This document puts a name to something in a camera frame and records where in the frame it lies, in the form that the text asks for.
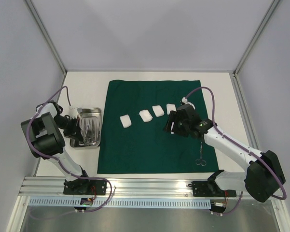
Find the steel scissors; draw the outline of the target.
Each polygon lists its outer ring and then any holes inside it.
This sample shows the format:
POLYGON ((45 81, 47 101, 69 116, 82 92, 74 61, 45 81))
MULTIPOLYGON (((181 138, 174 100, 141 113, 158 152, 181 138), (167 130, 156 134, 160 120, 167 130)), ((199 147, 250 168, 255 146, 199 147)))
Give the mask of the steel scissors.
POLYGON ((81 129, 81 134, 83 137, 83 140, 87 140, 87 134, 88 134, 88 130, 90 127, 90 120, 87 118, 83 118, 80 120, 80 129, 81 129))
POLYGON ((83 133, 83 144, 85 146, 90 146, 92 142, 93 142, 93 136, 92 136, 91 131, 85 131, 83 133))
POLYGON ((206 166, 206 161, 203 159, 203 142, 200 142, 199 158, 195 160, 197 166, 206 166))

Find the steel tweezers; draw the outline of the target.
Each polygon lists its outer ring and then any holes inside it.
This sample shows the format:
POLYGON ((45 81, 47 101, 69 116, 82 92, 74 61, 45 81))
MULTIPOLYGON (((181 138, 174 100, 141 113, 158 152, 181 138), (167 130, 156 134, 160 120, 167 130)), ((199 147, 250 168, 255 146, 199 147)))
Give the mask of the steel tweezers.
POLYGON ((95 122, 95 129, 96 129, 96 143, 100 143, 100 134, 101 134, 101 121, 96 120, 95 122))
POLYGON ((93 141, 96 142, 97 138, 98 138, 98 125, 99 125, 99 121, 95 118, 93 120, 93 141))
POLYGON ((88 138, 88 140, 92 140, 93 134, 94 134, 94 124, 93 124, 93 121, 90 120, 88 122, 88 129, 87 129, 87 138, 88 138))
POLYGON ((90 139, 91 141, 93 142, 95 140, 95 137, 96 137, 96 121, 95 119, 91 119, 90 121, 90 139))

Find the stainless steel instrument tray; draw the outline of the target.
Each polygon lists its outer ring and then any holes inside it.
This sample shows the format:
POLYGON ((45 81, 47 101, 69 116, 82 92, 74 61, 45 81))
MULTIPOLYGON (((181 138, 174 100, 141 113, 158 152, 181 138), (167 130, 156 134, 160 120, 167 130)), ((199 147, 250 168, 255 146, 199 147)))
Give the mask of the stainless steel instrument tray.
MULTIPOLYGON (((81 119, 87 118, 89 120, 91 119, 98 119, 101 121, 101 129, 102 129, 102 111, 100 108, 82 108, 83 111, 79 114, 78 120, 80 122, 81 119)), ((100 143, 92 142, 90 146, 85 146, 82 142, 70 139, 70 146, 73 148, 83 148, 83 147, 98 147, 100 146, 100 143)))

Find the white gauze pad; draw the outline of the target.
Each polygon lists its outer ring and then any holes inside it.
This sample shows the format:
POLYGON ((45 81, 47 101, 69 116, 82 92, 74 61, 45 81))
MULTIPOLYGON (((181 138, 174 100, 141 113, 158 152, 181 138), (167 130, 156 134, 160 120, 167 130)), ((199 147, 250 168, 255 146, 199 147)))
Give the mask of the white gauze pad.
POLYGON ((160 105, 152 106, 152 110, 153 110, 156 117, 161 117, 164 115, 164 111, 160 105))
POLYGON ((176 111, 176 106, 174 104, 168 103, 166 105, 167 114, 169 115, 171 111, 176 111))
POLYGON ((141 110, 139 115, 144 122, 149 122, 152 120, 152 116, 148 110, 141 110))
POLYGON ((132 125, 129 115, 120 116, 120 121, 124 128, 128 128, 132 125))

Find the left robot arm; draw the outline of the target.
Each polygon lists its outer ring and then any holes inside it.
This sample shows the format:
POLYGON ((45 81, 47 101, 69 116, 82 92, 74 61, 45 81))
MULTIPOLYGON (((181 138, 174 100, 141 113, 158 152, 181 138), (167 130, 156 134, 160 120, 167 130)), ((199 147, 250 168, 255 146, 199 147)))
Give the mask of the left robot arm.
POLYGON ((91 181, 85 170, 65 150, 64 138, 83 142, 79 119, 62 116, 63 108, 55 101, 36 107, 35 115, 21 122, 21 129, 32 155, 52 162, 66 177, 65 188, 86 194, 91 181))

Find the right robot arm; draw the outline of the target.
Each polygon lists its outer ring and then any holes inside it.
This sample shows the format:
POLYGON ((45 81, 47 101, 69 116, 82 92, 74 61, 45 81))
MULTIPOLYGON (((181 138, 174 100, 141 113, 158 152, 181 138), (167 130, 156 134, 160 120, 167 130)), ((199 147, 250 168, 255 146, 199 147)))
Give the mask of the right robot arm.
POLYGON ((191 136, 207 144, 236 162, 242 172, 218 170, 207 179, 209 193, 218 196, 225 190, 246 191, 259 202, 275 196, 286 182, 277 155, 262 152, 235 140, 210 119, 202 120, 193 106, 181 105, 171 111, 165 132, 183 137, 191 136))

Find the dark green surgical drape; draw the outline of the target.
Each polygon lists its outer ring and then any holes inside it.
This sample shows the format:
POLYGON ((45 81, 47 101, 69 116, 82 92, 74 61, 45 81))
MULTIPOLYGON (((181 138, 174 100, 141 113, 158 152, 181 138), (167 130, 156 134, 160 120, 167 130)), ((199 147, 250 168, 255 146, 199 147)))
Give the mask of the dark green surgical drape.
POLYGON ((208 118, 201 82, 196 81, 123 81, 108 85, 101 144, 99 174, 210 173, 218 170, 215 149, 203 144, 206 166, 197 166, 200 141, 166 133, 168 115, 154 116, 144 122, 139 112, 168 103, 180 105, 183 97, 195 105, 202 119, 208 118), (124 128, 120 116, 129 115, 132 125, 124 128))

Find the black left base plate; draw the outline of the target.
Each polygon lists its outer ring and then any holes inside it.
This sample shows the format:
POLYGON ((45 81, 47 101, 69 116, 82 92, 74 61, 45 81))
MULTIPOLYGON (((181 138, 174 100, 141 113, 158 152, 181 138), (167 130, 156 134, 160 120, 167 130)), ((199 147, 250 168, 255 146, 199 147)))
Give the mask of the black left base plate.
POLYGON ((107 183, 103 180, 76 179, 64 182, 64 195, 105 195, 107 183))

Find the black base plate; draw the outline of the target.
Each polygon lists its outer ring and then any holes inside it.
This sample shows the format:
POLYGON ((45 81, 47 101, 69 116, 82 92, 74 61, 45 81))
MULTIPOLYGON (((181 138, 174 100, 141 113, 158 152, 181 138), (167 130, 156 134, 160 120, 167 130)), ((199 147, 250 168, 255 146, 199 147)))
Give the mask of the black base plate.
POLYGON ((64 182, 64 195, 105 195, 107 183, 103 180, 76 179, 64 182))
POLYGON ((188 184, 194 197, 231 197, 237 196, 235 190, 221 190, 215 182, 193 181, 188 184))

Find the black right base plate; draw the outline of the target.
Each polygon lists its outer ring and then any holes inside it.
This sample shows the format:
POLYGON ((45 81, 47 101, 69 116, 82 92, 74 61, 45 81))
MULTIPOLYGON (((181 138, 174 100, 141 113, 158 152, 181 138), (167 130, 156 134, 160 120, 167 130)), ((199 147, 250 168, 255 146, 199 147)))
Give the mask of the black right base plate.
POLYGON ((194 197, 231 197, 237 196, 235 190, 221 190, 215 182, 193 181, 188 184, 194 197))

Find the aluminium front rail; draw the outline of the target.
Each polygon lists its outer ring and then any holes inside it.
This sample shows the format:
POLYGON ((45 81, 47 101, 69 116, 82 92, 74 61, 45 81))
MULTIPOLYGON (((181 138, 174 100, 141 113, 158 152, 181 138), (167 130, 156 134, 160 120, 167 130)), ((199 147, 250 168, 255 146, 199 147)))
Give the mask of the aluminium front rail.
MULTIPOLYGON (((193 199, 191 179, 108 178, 115 198, 193 199)), ((62 196, 63 177, 25 177, 19 196, 62 196)))

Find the left aluminium frame post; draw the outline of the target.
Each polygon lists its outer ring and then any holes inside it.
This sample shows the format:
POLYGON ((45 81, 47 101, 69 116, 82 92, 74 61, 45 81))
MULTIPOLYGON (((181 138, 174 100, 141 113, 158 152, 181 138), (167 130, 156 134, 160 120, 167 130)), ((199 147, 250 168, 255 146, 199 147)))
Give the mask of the left aluminium frame post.
POLYGON ((45 40, 47 46, 49 47, 58 67, 60 68, 61 72, 63 73, 64 76, 67 74, 67 69, 46 29, 46 26, 44 25, 42 18, 40 14, 37 11, 37 8, 32 0, 24 0, 24 3, 29 10, 31 16, 33 17, 33 20, 35 21, 37 27, 39 28, 39 31, 42 34, 43 39, 45 40))

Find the aluminium frame post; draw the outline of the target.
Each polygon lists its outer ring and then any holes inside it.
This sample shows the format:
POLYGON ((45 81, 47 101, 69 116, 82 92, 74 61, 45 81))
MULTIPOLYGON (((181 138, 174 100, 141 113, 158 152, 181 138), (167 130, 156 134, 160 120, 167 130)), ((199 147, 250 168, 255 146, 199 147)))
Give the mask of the aluminium frame post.
POLYGON ((256 43, 258 42, 258 40, 262 36, 264 30, 266 29, 267 25, 269 24, 271 18, 275 14, 275 12, 276 12, 277 8, 279 7, 279 5, 281 4, 281 2, 282 2, 281 0, 273 0, 271 2, 270 6, 268 7, 267 11, 265 12, 265 15, 261 19, 256 31, 254 32, 249 44, 247 45, 243 55, 241 56, 236 68, 233 71, 234 77, 237 77, 239 75, 244 64, 246 63, 247 59, 249 58, 252 50, 254 49, 256 43))
POLYGON ((37 27, 39 28, 39 31, 42 34, 43 39, 45 40, 47 46, 49 47, 58 67, 60 68, 61 72, 63 73, 64 76, 67 74, 67 69, 46 29, 46 26, 44 25, 42 18, 40 14, 37 11, 37 8, 32 0, 24 0, 24 3, 29 10, 31 16, 33 17, 33 20, 35 21, 37 27))

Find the right aluminium frame post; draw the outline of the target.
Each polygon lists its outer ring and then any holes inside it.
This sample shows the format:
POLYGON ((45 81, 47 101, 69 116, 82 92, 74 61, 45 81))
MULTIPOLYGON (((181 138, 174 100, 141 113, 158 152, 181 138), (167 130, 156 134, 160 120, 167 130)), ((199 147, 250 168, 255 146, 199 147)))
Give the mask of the right aluminium frame post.
POLYGON ((273 0, 271 2, 270 6, 268 7, 267 11, 265 12, 265 15, 261 19, 256 31, 254 32, 249 44, 247 45, 243 55, 241 56, 236 68, 233 71, 234 77, 237 77, 239 75, 244 64, 246 63, 247 59, 249 58, 252 50, 254 49, 256 43, 258 42, 258 40, 262 36, 264 30, 266 29, 267 25, 269 24, 271 18, 275 14, 275 12, 276 12, 277 8, 279 7, 279 5, 281 4, 281 2, 282 2, 281 0, 273 0))

